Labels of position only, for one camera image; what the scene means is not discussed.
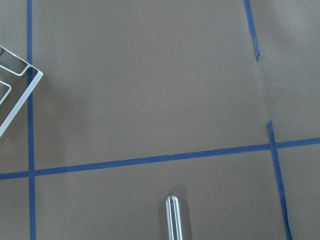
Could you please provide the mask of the steel muddler black tip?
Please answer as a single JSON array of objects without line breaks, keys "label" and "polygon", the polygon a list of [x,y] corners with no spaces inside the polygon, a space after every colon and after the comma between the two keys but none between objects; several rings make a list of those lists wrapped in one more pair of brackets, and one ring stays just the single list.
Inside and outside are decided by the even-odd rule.
[{"label": "steel muddler black tip", "polygon": [[168,194],[164,200],[167,237],[169,240],[187,240],[187,202],[176,194]]}]

